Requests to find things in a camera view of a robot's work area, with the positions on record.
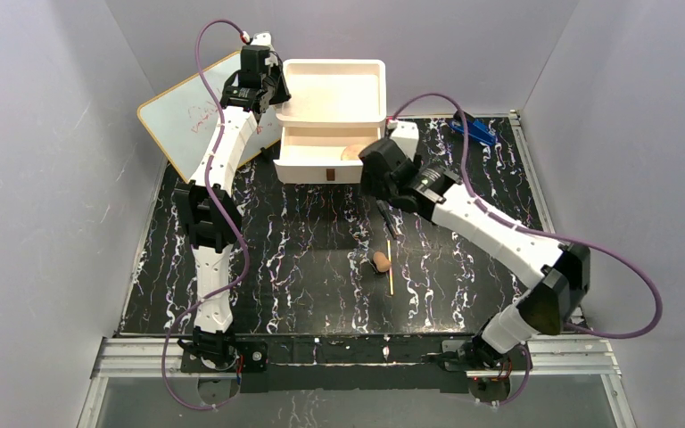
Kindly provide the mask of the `dark double-ended makeup stick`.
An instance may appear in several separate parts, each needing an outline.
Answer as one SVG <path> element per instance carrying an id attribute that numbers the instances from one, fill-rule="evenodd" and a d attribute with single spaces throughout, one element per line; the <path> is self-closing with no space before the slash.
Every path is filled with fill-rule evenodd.
<path id="1" fill-rule="evenodd" d="M 376 207 L 383 218 L 384 224 L 393 240 L 399 240 L 399 232 L 392 218 L 389 205 L 384 201 L 377 200 Z"/>

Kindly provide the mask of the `white plastic drawer organizer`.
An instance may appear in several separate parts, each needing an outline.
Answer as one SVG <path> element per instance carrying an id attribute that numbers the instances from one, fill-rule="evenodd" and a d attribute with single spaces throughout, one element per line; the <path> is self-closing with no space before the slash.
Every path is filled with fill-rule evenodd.
<path id="1" fill-rule="evenodd" d="M 291 59 L 283 64 L 289 101 L 276 107 L 286 127 L 380 127 L 387 116 L 380 60 Z"/>

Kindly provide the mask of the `white organizer drawer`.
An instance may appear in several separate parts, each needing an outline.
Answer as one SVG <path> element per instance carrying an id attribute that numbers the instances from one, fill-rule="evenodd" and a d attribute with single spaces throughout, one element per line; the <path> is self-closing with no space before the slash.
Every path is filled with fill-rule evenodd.
<path id="1" fill-rule="evenodd" d="M 276 174 L 284 184 L 357 184 L 363 168 L 358 157 L 343 158 L 353 145 L 369 145 L 381 137 L 379 128 L 285 127 Z"/>

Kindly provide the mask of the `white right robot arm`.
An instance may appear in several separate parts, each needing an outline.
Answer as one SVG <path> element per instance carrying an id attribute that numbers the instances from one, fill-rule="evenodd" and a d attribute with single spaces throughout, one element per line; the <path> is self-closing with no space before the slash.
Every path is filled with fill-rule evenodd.
<path id="1" fill-rule="evenodd" d="M 444 168 L 420 167 L 391 139 L 359 155 L 364 193 L 466 238 L 526 286 L 463 351 L 491 363 L 538 334 L 558 335 L 590 289 L 590 249 L 526 232 Z"/>

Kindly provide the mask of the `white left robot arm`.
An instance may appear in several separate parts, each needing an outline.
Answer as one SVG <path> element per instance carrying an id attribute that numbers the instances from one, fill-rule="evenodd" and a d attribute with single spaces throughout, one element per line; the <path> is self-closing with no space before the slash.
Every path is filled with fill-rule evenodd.
<path id="1" fill-rule="evenodd" d="M 266 45 L 246 45 L 240 64 L 225 81 L 221 93 L 209 88 L 218 121 L 214 137 L 192 176 L 175 189 L 180 221 L 194 255 L 197 301 L 192 309 L 194 328 L 180 346 L 198 358 L 226 365 L 239 352 L 229 333 L 233 323 L 230 257 L 234 247 L 247 255 L 242 215 L 232 187 L 241 156 L 257 131 L 266 110 L 290 99 L 282 61 Z"/>

